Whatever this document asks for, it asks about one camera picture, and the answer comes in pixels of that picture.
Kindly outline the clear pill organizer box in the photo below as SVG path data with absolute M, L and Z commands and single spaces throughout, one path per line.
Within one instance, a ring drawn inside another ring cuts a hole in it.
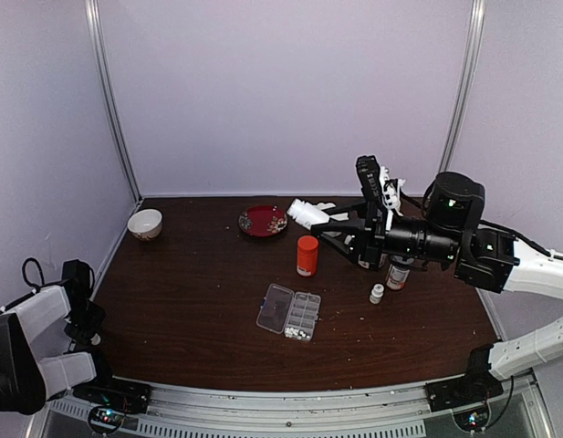
M 255 323 L 259 328 L 277 335 L 284 335 L 286 327 L 304 329 L 311 334 L 312 340 L 321 302 L 319 295 L 270 284 Z

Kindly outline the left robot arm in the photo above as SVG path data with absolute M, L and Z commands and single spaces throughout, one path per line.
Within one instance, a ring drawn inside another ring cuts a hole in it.
M 68 260 L 61 279 L 48 283 L 40 263 L 29 257 L 22 278 L 30 292 L 0 308 L 0 412 L 34 414 L 80 384 L 99 404 L 114 403 L 120 385 L 96 348 L 105 311 L 91 300 L 94 270 L 81 260 Z M 66 336 L 83 349 L 38 359 L 32 343 L 62 320 Z

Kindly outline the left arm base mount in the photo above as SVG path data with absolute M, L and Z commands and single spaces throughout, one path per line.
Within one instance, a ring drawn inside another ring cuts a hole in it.
M 76 386 L 73 396 L 128 414 L 146 413 L 152 388 L 149 384 L 112 379 L 110 383 L 88 382 Z

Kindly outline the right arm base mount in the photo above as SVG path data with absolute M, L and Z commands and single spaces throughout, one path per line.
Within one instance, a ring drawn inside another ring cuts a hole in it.
M 503 385 L 495 378 L 463 376 L 425 385 L 431 412 L 440 412 L 485 402 L 504 393 Z

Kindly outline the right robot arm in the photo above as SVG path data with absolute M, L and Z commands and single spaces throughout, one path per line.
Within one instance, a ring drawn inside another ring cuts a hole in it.
M 346 206 L 356 218 L 313 224 L 313 236 L 350 262 L 375 269 L 382 256 L 412 269 L 417 260 L 454 268 L 454 277 L 489 292 L 525 292 L 563 300 L 563 254 L 507 227 L 482 220 L 484 187 L 442 172 L 416 205 L 420 217 L 401 214 L 402 183 L 375 171 L 360 175 L 364 200 Z

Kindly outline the white bottle cap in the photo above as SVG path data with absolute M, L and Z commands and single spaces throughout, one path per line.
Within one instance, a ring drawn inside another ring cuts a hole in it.
M 95 335 L 91 338 L 90 342 L 91 342 L 91 344 L 94 345 L 94 346 L 99 345 L 100 342 L 101 342 L 101 337 L 100 337 L 100 335 L 99 335 L 99 334 L 95 334 Z

